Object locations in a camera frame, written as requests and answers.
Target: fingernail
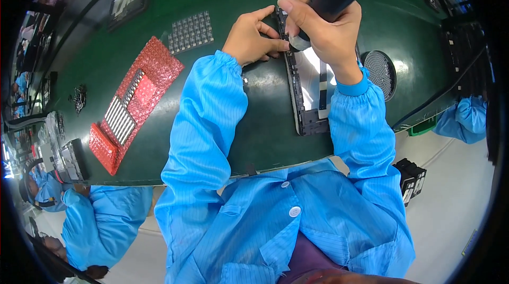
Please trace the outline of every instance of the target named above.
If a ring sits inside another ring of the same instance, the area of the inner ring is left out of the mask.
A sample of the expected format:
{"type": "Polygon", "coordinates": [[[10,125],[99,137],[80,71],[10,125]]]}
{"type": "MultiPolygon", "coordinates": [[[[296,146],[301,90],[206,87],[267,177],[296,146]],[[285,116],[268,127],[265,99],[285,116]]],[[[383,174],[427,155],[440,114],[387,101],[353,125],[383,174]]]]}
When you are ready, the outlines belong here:
{"type": "Polygon", "coordinates": [[[289,0],[277,0],[277,5],[285,10],[286,13],[290,13],[293,9],[293,4],[289,0]]]}

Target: hand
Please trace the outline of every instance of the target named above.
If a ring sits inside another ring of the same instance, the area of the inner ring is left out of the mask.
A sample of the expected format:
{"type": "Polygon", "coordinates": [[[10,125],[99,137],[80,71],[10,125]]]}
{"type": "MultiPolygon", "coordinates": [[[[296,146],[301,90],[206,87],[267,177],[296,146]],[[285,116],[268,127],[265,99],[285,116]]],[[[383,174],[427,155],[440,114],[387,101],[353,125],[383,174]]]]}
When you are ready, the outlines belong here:
{"type": "Polygon", "coordinates": [[[357,1],[349,5],[336,22],[323,20],[305,2],[308,0],[278,0],[288,13],[285,32],[296,36],[304,30],[311,40],[316,55],[329,64],[336,79],[344,85],[357,84],[362,72],[357,65],[355,43],[359,33],[361,8],[357,1]]]}
{"type": "Polygon", "coordinates": [[[90,195],[90,186],[74,184],[74,189],[76,190],[77,193],[81,194],[85,198],[88,198],[90,195]]]}
{"type": "Polygon", "coordinates": [[[261,21],[273,11],[274,6],[269,6],[242,14],[232,26],[222,51],[235,58],[242,67],[259,59],[267,61],[267,53],[278,58],[278,52],[288,51],[288,41],[281,40],[276,30],[261,21]],[[271,39],[262,37],[260,32],[271,39]]]}

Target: blue anti-static coat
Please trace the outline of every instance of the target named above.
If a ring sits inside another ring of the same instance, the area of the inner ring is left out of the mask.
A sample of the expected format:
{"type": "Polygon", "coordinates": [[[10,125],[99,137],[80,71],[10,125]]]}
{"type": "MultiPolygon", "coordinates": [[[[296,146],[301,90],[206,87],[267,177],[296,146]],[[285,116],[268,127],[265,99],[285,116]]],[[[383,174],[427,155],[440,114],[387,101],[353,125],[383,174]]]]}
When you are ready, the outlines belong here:
{"type": "Polygon", "coordinates": [[[152,187],[91,186],[85,198],[67,190],[62,238],[69,264],[113,267],[127,252],[152,204],[152,187]]]}
{"type": "Polygon", "coordinates": [[[350,271],[404,276],[415,252],[390,165],[396,138],[382,90],[362,70],[361,83],[337,86],[329,115],[347,177],[326,159],[229,181],[226,156],[247,109],[241,67],[221,51],[194,63],[154,210],[168,245],[166,283],[274,284],[299,230],[350,271]]]}
{"type": "Polygon", "coordinates": [[[468,144],[482,141],[486,138],[486,107],[482,96],[462,98],[439,116],[433,132],[468,144]]]}

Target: white label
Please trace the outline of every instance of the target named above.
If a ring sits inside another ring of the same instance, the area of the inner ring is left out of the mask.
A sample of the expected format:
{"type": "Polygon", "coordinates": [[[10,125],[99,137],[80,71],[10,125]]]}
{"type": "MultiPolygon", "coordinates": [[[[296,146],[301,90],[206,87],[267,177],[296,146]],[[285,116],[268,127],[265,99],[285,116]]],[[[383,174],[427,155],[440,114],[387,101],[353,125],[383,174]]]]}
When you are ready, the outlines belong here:
{"type": "Polygon", "coordinates": [[[410,198],[413,194],[413,188],[405,190],[405,194],[403,195],[403,203],[408,204],[410,202],[410,198]]]}
{"type": "Polygon", "coordinates": [[[424,184],[423,178],[420,178],[419,180],[417,180],[417,182],[415,183],[414,194],[417,194],[420,192],[420,190],[423,188],[423,184],[424,184]]]}

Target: green workbench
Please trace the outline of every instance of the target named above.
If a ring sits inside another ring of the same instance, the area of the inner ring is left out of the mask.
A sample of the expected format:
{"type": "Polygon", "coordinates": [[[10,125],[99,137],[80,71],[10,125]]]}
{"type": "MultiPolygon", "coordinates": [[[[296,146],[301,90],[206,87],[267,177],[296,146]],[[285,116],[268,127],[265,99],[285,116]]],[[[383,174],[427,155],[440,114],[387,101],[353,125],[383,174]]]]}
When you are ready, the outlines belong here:
{"type": "MultiPolygon", "coordinates": [[[[169,134],[184,82],[194,61],[221,49],[237,17],[277,0],[150,0],[148,9],[112,33],[94,33],[79,53],[60,71],[54,109],[62,112],[66,140],[82,140],[88,183],[106,185],[158,185],[168,158],[169,134]],[[185,69],[162,97],[126,153],[118,172],[110,176],[88,148],[93,122],[102,120],[120,82],[152,36],[171,32],[172,22],[201,11],[210,13],[214,43],[175,57],[185,69]],[[86,84],[87,102],[77,116],[67,96],[86,84]]],[[[359,0],[362,22],[360,52],[381,50],[397,69],[397,89],[387,102],[387,122],[395,123],[449,82],[438,33],[442,15],[423,0],[359,0]]],[[[265,20],[275,27],[271,18],[265,20]]],[[[232,176],[246,176],[248,166],[258,173],[294,166],[333,154],[329,134],[299,136],[295,130],[284,60],[271,59],[244,69],[249,106],[239,122],[228,160],[232,176]]],[[[452,97],[443,97],[416,115],[412,126],[446,109],[452,97]]]]}

